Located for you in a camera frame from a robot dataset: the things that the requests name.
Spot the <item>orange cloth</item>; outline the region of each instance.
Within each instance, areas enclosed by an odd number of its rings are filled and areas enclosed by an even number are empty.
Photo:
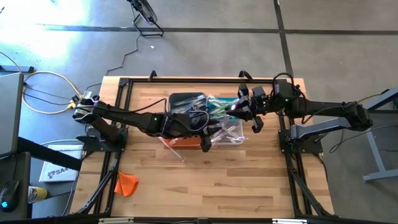
[[[138,179],[136,177],[119,172],[119,179],[114,192],[129,197],[136,191],[137,186]]]

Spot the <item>yellow cable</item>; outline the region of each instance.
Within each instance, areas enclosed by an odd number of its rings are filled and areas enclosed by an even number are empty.
[[[66,80],[66,81],[72,86],[72,88],[75,90],[75,92],[77,93],[77,95],[79,96],[79,98],[82,98],[82,97],[83,97],[83,96],[79,93],[79,91],[76,89],[76,87],[73,85],[73,83],[72,83],[71,81],[69,81],[69,79],[67,79],[67,78],[64,77],[63,75],[58,74],[58,73],[55,73],[55,72],[49,72],[49,71],[34,72],[34,73],[29,74],[29,75],[26,75],[26,76],[24,77],[24,81],[26,81],[28,78],[30,78],[30,77],[32,77],[32,76],[34,76],[34,75],[40,74],[40,73],[52,74],[52,75],[56,75],[56,76],[58,76],[58,77],[60,77],[60,78],[63,78],[64,80]],[[65,112],[65,111],[67,111],[68,109],[74,108],[74,103],[71,102],[71,104],[69,104],[65,109],[63,109],[63,110],[61,110],[61,111],[46,112],[46,111],[40,111],[40,110],[37,110],[37,109],[31,107],[31,105],[29,105],[29,104],[26,102],[26,100],[25,100],[25,94],[22,94],[22,101],[23,101],[23,102],[25,103],[25,105],[26,105],[28,108],[30,108],[31,110],[36,111],[36,112],[38,112],[38,113],[43,113],[43,114],[59,114],[59,113],[63,113],[63,112]]]

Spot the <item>concrete floor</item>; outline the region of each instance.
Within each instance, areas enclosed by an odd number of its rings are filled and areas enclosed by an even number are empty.
[[[149,2],[164,27],[278,28],[273,0]],[[0,7],[3,3],[0,50],[20,65],[67,76],[80,91],[101,82],[106,71],[120,66],[123,55],[135,48],[136,32],[45,31],[32,26],[131,27],[132,14],[125,0],[0,0]],[[394,0],[280,0],[280,6],[286,29],[398,29]],[[305,79],[311,100],[358,100],[398,85],[396,35],[287,35],[287,44],[294,74]],[[279,34],[170,32],[164,38],[140,38],[138,48],[125,58],[123,68],[109,75],[148,75],[156,70],[163,76],[236,76],[245,69],[254,77],[273,77],[285,71]],[[0,63],[8,62],[0,58]],[[50,75],[33,77],[29,84],[63,96],[74,94],[63,80]],[[60,109],[29,102],[42,110]],[[45,142],[83,134],[83,126],[71,119],[72,113],[48,116],[22,105],[20,136]],[[329,134],[322,142],[324,150],[339,139],[339,132]],[[398,158],[391,153],[385,156],[390,167],[398,168],[394,167],[397,160],[391,159]],[[362,175],[376,171],[365,138],[347,142],[334,154],[325,152],[324,159],[337,215],[398,223],[398,178],[371,184],[362,181]],[[41,162],[34,161],[32,170],[39,172]],[[60,215],[66,199],[62,195],[35,204],[34,217]]]

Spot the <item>wooden table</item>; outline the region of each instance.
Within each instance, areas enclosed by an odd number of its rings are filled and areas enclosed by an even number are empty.
[[[120,77],[104,77],[101,100],[114,104]],[[301,78],[295,79],[305,92]],[[270,93],[271,85],[263,85]],[[236,97],[238,84],[136,83],[130,110],[142,108],[176,92],[200,91],[206,95]],[[147,111],[163,111],[162,103]],[[131,197],[115,194],[112,216],[129,217],[293,217],[292,199],[284,155],[279,151],[276,114],[262,117],[259,134],[244,122],[246,139],[240,146],[201,150],[178,150],[182,162],[157,138],[129,129],[126,150],[119,171],[135,175],[139,186]],[[100,179],[104,153],[96,152],[83,161],[71,212],[89,199]],[[324,208],[333,213],[325,171],[312,154],[303,154],[307,185]],[[106,202],[107,189],[103,197]],[[298,192],[304,211],[302,194]]]

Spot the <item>computer mouse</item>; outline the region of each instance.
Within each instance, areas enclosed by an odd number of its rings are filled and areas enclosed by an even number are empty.
[[[0,208],[4,212],[13,211],[18,205],[18,180],[10,180],[0,191]]]

